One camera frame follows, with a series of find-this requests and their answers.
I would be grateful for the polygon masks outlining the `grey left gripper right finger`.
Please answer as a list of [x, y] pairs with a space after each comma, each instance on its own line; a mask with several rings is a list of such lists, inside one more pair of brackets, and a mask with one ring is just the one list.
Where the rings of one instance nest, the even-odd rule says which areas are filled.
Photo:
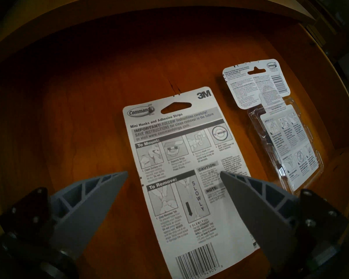
[[348, 219], [310, 189], [293, 195], [274, 183], [226, 171], [220, 178], [271, 271], [324, 271], [340, 252]]

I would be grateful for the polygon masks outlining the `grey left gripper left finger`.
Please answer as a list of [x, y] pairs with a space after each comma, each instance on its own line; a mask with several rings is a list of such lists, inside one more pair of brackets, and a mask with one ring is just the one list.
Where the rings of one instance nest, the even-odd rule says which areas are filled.
[[78, 258], [104, 221], [128, 178], [122, 171], [74, 182], [49, 195], [38, 187], [0, 215], [4, 232], [18, 239], [71, 251]]

